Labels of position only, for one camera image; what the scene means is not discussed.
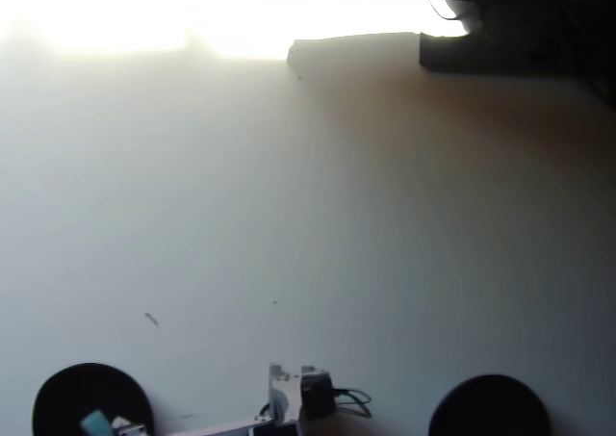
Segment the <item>gripper with green light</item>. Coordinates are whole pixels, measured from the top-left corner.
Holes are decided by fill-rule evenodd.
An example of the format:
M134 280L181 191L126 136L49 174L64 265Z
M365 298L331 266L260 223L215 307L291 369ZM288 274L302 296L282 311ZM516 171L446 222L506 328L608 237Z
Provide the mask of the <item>gripper with green light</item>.
M120 430L120 436L147 436L144 424L130 423L129 420L117 416L111 421L113 430Z

